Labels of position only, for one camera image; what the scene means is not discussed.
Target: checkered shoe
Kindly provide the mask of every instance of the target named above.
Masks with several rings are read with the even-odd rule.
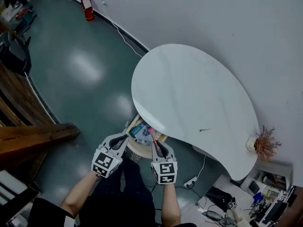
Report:
[[[129,157],[129,159],[131,161],[137,163],[137,161],[141,159],[141,156],[137,155],[136,153],[132,153],[132,155]]]

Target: gray floor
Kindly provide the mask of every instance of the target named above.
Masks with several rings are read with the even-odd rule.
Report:
[[[36,178],[43,197],[59,205],[90,169],[93,152],[102,140],[121,132],[126,121],[137,114],[131,80],[140,58],[106,22],[98,17],[87,22],[76,2],[31,3],[38,17],[26,33],[26,37],[32,36],[30,77],[59,122],[73,122],[82,132],[76,142],[78,147],[64,145],[52,151]],[[179,140],[168,139],[167,143],[178,159],[176,186],[182,186],[198,174],[204,156]],[[141,159],[139,163],[144,182],[153,186],[150,160]],[[195,191],[203,195],[223,171],[219,163],[206,158]],[[181,188],[177,188],[177,195],[181,208],[199,199],[192,191]],[[161,186],[155,188],[153,196],[155,207],[161,208]]]

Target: electrical outlet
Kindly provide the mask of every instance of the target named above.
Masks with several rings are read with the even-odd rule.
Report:
[[[102,4],[107,6],[107,0],[102,0]]]
[[[186,183],[184,183],[183,185],[185,186],[185,187],[189,187],[191,184],[193,184],[196,180],[198,180],[197,179],[197,177],[195,176],[195,177],[193,177],[192,179],[190,179],[189,181],[187,181]]]

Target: white vase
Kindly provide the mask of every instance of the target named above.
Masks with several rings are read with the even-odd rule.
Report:
[[[248,141],[245,144],[247,150],[249,150],[251,152],[256,152],[256,149],[255,149],[255,146],[254,146],[256,140],[257,140],[256,136],[251,136],[251,137],[248,138]]]

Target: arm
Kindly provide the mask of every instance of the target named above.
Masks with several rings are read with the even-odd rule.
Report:
[[[242,220],[242,218],[239,218],[237,212],[235,210],[231,210],[232,215],[233,215],[233,219],[236,221],[236,223],[240,222]]]
[[[173,227],[181,224],[180,210],[173,183],[164,185],[161,219],[164,227]]]
[[[69,212],[73,217],[76,217],[97,179],[96,173],[89,171],[70,191],[60,208]]]

